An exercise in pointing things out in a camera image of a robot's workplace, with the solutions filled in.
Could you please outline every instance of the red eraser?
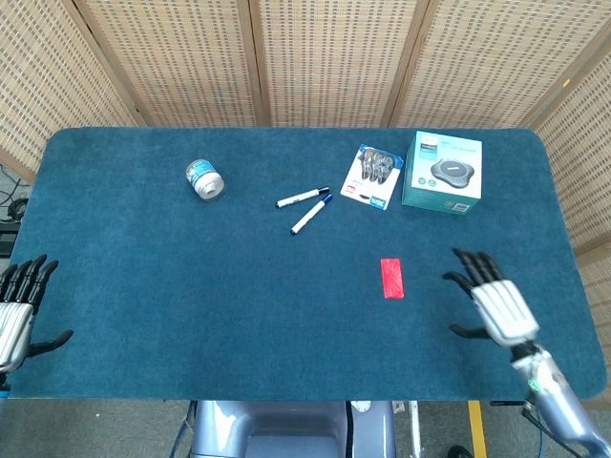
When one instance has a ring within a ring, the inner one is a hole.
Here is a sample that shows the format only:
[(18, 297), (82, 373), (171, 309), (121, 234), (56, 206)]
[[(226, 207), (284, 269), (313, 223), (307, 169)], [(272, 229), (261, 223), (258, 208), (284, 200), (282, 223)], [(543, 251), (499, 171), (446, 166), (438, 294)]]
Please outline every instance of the red eraser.
[(403, 277), (400, 260), (381, 260), (382, 283), (386, 299), (403, 299)]

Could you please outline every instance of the pen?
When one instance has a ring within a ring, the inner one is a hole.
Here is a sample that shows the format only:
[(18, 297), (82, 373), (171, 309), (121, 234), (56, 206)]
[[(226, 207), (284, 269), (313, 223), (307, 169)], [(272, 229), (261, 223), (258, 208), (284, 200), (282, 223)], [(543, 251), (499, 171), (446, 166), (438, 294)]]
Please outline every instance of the pen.
[(292, 198), (283, 198), (282, 200), (278, 200), (276, 202), (276, 208), (286, 207), (286, 205), (301, 202), (302, 200), (306, 200), (307, 198), (315, 198), (316, 196), (319, 196), (324, 193), (328, 193), (328, 186), (325, 186), (324, 188), (312, 189), (311, 191), (298, 194), (297, 196), (293, 196)]
[(290, 233), (293, 236), (296, 236), (297, 233), (299, 231), (302, 230), (302, 228), (307, 224), (308, 221), (310, 221), (312, 218), (314, 218), (316, 216), (316, 214), (318, 212), (320, 212), (325, 205), (327, 205), (329, 202), (331, 202), (331, 199), (333, 198), (333, 194), (329, 194), (328, 196), (325, 196), (325, 198), (323, 198), (320, 202), (318, 202), (316, 205), (314, 205), (309, 212), (307, 212), (303, 218), (301, 218), (299, 221), (297, 221), (297, 224), (295, 224), (291, 229), (290, 229)]

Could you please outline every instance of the speakerphone image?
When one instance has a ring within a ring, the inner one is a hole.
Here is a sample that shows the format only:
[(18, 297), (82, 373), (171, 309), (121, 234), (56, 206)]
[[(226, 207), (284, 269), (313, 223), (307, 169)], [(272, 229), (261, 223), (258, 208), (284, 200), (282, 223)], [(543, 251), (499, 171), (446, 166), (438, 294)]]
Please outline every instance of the speakerphone image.
[(453, 188), (469, 186), (469, 180), (474, 172), (471, 165), (451, 159), (441, 159), (431, 167), (431, 173), (435, 178), (445, 181)]

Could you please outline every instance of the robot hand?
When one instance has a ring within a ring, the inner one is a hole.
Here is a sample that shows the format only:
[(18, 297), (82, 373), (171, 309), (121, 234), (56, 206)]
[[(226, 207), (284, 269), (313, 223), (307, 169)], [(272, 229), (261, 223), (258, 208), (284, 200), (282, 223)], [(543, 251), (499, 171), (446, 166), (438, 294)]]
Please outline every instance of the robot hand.
[(465, 338), (491, 338), (504, 347), (513, 347), (535, 339), (537, 320), (512, 281), (506, 280), (496, 262), (485, 253), (453, 249), (469, 273), (470, 280), (458, 272), (444, 274), (475, 302), (485, 329), (464, 329), (457, 324), (450, 329)]
[(67, 342), (72, 330), (55, 340), (30, 343), (34, 317), (47, 288), (47, 281), (58, 265), (42, 255), (20, 266), (13, 264), (0, 275), (0, 389), (6, 374), (19, 368), (28, 357), (47, 353)]

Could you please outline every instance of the product box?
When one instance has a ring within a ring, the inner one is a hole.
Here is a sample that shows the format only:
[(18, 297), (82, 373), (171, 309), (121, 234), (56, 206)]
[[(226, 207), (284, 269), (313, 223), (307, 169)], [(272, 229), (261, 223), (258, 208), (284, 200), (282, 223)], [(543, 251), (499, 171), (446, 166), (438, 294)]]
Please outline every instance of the product box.
[(407, 161), (404, 205), (465, 215), (481, 199), (481, 141), (418, 131)]
[(341, 194), (386, 210), (402, 166), (401, 157), (361, 145), (352, 160)]

